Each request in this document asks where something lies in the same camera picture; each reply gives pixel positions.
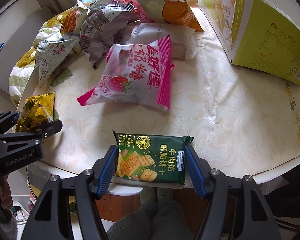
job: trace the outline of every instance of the strawberry picture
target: strawberry picture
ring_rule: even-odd
[[[127,89],[130,89],[132,87],[129,87],[129,85],[132,83],[132,81],[129,81],[126,77],[123,76],[116,76],[112,77],[107,82],[107,87],[109,90],[113,92],[127,92]]]

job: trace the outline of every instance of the green snack package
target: green snack package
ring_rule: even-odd
[[[184,149],[193,137],[113,133],[119,148],[114,176],[145,182],[185,184]]]

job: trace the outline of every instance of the circular gold logo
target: circular gold logo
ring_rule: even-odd
[[[150,146],[150,138],[146,135],[140,135],[137,140],[136,144],[140,149],[147,149]]]

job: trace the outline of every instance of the cardboard box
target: cardboard box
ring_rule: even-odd
[[[283,11],[268,0],[199,0],[198,4],[232,64],[300,85],[300,28]]]

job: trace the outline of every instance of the human hand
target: human hand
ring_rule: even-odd
[[[13,206],[10,186],[8,184],[8,175],[3,176],[3,184],[0,186],[1,206],[5,209],[10,209]]]

